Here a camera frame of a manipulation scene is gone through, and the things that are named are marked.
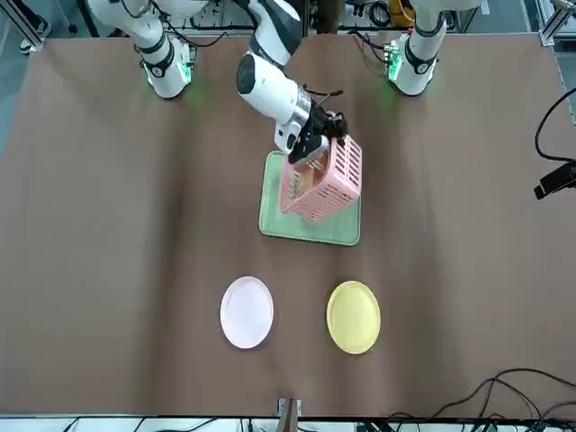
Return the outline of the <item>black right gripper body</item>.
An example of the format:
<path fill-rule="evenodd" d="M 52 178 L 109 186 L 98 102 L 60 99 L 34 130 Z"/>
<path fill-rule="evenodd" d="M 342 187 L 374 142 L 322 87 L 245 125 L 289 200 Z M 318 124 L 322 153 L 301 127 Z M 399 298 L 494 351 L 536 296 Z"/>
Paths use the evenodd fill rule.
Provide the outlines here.
<path fill-rule="evenodd" d="M 328 140 L 343 140 L 348 135 L 347 119 L 342 112 L 328 112 L 323 107 L 313 107 L 305 125 L 305 138 L 325 136 Z"/>

